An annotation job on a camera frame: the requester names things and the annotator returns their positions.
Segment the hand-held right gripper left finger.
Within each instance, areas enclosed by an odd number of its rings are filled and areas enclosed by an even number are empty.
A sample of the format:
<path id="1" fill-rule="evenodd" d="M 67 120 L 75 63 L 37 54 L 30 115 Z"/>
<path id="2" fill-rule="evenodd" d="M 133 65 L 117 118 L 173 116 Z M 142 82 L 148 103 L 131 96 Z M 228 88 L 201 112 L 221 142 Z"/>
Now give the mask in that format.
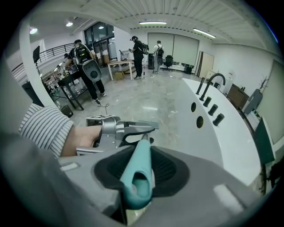
<path id="1" fill-rule="evenodd" d="M 72 224 L 127 224 L 119 180 L 134 146 L 60 159 L 75 192 L 69 202 Z"/>

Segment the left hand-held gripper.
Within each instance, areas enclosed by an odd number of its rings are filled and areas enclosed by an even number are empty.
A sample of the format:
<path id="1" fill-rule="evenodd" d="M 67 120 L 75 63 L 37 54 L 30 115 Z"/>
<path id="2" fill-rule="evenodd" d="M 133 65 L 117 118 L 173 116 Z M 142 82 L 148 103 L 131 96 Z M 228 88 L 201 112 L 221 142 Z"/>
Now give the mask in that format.
<path id="1" fill-rule="evenodd" d="M 122 126 L 121 118 L 115 115 L 95 115 L 86 118 L 86 126 L 101 125 L 99 138 L 93 143 L 92 147 L 78 147 L 77 155 L 89 155 L 101 153 L 119 147 L 120 142 L 117 139 L 117 129 L 124 128 L 122 140 L 125 144 L 132 144 L 143 139 L 144 134 L 150 138 L 150 134 L 155 130 L 153 126 L 145 122 L 124 121 Z"/>

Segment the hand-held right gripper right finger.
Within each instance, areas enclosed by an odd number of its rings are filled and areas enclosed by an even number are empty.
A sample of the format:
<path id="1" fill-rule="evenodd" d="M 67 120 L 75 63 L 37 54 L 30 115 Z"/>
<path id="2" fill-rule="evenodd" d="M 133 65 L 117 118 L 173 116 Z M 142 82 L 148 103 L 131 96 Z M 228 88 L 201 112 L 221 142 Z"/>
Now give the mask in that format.
<path id="1" fill-rule="evenodd" d="M 236 227 L 260 195 L 222 167 L 182 152 L 154 147 L 183 161 L 186 185 L 175 195 L 155 197 L 134 227 Z"/>

